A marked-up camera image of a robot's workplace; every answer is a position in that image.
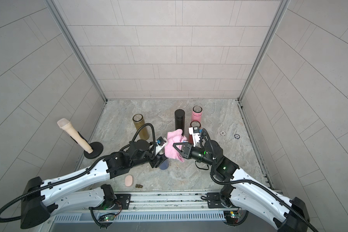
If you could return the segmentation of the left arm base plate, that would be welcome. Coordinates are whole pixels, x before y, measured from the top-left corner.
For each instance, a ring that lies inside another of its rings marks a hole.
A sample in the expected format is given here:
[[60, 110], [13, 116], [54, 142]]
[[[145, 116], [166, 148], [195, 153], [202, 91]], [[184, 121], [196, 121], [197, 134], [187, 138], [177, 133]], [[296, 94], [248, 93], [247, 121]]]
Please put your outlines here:
[[110, 196], [104, 196], [100, 205], [93, 207], [93, 210], [127, 210], [129, 208], [131, 200], [130, 194], [116, 194], [115, 198]]

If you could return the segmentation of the black thermos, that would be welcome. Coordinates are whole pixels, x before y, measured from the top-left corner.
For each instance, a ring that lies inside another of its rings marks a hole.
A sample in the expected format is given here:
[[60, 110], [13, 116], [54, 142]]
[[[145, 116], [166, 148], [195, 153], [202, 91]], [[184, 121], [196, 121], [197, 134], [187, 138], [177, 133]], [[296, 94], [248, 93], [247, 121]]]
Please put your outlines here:
[[185, 127], [185, 111], [182, 109], [177, 109], [175, 111], [175, 129], [181, 129], [182, 135], [184, 135], [184, 127]]

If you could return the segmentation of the pink thermos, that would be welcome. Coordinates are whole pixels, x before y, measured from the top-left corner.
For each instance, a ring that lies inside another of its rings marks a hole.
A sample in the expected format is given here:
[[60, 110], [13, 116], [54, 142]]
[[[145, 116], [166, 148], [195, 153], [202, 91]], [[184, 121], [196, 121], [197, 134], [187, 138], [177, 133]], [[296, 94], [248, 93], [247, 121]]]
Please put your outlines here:
[[192, 109], [191, 121], [201, 122], [203, 108], [201, 106], [194, 106]]

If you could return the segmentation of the gold thermos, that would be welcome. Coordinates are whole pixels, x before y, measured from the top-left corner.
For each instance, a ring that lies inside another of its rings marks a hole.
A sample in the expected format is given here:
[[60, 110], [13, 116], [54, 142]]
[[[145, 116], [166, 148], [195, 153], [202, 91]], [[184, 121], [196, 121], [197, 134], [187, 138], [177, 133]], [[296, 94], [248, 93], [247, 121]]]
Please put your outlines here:
[[142, 114], [136, 114], [132, 117], [133, 123], [137, 130], [141, 129], [138, 133], [140, 139], [142, 140], [148, 140], [149, 139], [149, 133], [147, 130], [147, 127], [143, 127], [145, 125], [145, 120]]

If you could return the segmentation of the beige microphone-shaped holder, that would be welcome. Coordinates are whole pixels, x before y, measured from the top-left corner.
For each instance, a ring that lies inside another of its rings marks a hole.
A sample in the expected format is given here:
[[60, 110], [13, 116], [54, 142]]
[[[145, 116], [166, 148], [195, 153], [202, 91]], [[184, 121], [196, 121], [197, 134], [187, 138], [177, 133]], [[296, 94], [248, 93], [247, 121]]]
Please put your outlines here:
[[82, 137], [81, 134], [73, 127], [68, 119], [62, 118], [58, 120], [57, 125], [82, 147], [85, 158], [94, 159], [102, 154], [103, 145], [100, 142], [88, 143], [87, 140], [85, 140], [84, 137]]

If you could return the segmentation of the right circuit board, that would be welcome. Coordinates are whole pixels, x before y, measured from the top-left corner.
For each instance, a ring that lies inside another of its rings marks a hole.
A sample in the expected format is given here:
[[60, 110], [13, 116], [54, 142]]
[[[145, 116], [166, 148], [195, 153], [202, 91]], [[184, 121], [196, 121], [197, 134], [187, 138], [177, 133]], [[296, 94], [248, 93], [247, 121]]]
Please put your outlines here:
[[224, 218], [226, 220], [226, 223], [228, 223], [228, 224], [237, 224], [242, 217], [242, 215], [240, 213], [238, 213], [237, 211], [236, 212], [224, 211], [223, 214], [224, 214]]

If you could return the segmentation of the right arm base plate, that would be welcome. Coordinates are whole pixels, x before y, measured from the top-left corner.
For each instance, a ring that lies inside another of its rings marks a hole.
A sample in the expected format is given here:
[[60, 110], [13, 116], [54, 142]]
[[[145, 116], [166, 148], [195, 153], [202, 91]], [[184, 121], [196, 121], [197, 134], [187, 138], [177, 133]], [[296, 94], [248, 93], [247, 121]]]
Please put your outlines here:
[[208, 208], [241, 209], [234, 205], [229, 197], [218, 192], [208, 192], [201, 196], [201, 199], [207, 202]]

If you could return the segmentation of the red thermos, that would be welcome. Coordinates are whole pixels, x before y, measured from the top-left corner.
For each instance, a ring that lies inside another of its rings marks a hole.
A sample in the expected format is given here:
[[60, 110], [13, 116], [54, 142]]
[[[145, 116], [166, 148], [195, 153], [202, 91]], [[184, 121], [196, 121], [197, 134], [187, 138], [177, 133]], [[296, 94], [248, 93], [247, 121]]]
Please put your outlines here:
[[189, 127], [189, 142], [195, 147], [198, 146], [201, 136], [201, 123], [199, 121], [192, 121]]

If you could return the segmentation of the left circuit board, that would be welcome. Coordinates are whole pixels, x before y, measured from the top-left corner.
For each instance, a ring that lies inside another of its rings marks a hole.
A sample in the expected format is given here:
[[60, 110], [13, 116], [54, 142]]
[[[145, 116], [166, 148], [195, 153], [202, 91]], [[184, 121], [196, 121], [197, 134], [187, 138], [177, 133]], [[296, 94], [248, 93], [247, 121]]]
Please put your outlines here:
[[101, 215], [98, 219], [98, 222], [112, 222], [113, 220], [115, 220], [115, 217], [115, 213]]

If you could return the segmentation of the aluminium front rail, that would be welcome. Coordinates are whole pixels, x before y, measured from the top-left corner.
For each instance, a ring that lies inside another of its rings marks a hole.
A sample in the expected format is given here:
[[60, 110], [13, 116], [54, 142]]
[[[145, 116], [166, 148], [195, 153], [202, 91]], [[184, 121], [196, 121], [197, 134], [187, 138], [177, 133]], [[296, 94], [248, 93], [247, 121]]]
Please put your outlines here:
[[[58, 200], [52, 200], [50, 203], [55, 209], [52, 211], [51, 215], [96, 207], [102, 203], [104, 196], [111, 195], [115, 198], [116, 194], [131, 195], [129, 208], [127, 210], [158, 210], [164, 208], [197, 210], [208, 208], [207, 202], [201, 199], [201, 196], [206, 195], [207, 192], [172, 191], [113, 193], [110, 189], [103, 190], [102, 188], [96, 188], [93, 190], [74, 192]], [[279, 202], [274, 196], [270, 196], [269, 194], [266, 196], [257, 196], [234, 188], [229, 198], [234, 205], [244, 210], [260, 213], [279, 211], [277, 209]]]

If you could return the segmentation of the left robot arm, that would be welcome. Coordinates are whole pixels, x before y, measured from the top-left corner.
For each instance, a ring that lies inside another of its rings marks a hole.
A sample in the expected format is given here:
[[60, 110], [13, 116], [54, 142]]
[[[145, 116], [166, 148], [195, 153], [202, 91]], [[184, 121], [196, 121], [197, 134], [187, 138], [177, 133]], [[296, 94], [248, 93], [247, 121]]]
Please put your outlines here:
[[40, 225], [61, 208], [63, 199], [82, 188], [127, 174], [141, 164], [159, 167], [165, 161], [160, 151], [167, 144], [161, 137], [152, 143], [132, 141], [117, 152], [99, 157], [83, 170], [48, 180], [35, 177], [28, 181], [21, 196], [0, 208], [0, 223], [19, 220], [21, 229]]

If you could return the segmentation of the pink oval soap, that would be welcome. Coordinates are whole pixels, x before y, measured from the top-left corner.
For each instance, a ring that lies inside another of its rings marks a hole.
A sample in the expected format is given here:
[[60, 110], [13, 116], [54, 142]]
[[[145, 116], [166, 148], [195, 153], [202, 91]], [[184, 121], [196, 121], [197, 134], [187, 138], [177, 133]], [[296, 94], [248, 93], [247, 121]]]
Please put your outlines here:
[[133, 185], [133, 176], [132, 175], [127, 175], [125, 177], [125, 186], [126, 187], [131, 187]]

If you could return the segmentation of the blue thermos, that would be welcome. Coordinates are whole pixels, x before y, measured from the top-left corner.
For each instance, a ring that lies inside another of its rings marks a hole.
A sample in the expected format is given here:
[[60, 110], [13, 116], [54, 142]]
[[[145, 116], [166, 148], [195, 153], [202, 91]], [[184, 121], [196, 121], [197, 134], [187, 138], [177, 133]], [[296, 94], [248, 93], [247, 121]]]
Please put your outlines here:
[[161, 170], [166, 170], [169, 167], [169, 159], [166, 158], [163, 163], [159, 166]]

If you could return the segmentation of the circuit board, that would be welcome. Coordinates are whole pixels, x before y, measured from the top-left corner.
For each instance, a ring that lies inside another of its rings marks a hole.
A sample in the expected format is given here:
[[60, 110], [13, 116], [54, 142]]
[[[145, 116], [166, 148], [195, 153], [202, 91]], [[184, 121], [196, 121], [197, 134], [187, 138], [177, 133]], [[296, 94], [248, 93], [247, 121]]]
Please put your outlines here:
[[112, 222], [113, 220], [115, 220], [115, 217], [115, 213], [101, 215], [98, 219], [98, 222]]
[[242, 215], [240, 213], [238, 213], [237, 211], [236, 212], [224, 211], [223, 214], [224, 214], [224, 218], [226, 220], [226, 223], [228, 223], [228, 224], [237, 224], [242, 217]]

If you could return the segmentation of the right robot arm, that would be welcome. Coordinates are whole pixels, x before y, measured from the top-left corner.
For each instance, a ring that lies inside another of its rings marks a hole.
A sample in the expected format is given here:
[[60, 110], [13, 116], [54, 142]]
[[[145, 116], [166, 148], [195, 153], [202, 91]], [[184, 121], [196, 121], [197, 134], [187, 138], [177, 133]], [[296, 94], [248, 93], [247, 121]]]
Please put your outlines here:
[[268, 222], [278, 232], [316, 231], [303, 200], [290, 199], [252, 178], [236, 163], [223, 155], [219, 144], [210, 140], [202, 147], [188, 142], [174, 143], [175, 150], [185, 159], [209, 165], [211, 179], [226, 191], [223, 204], [246, 210]]

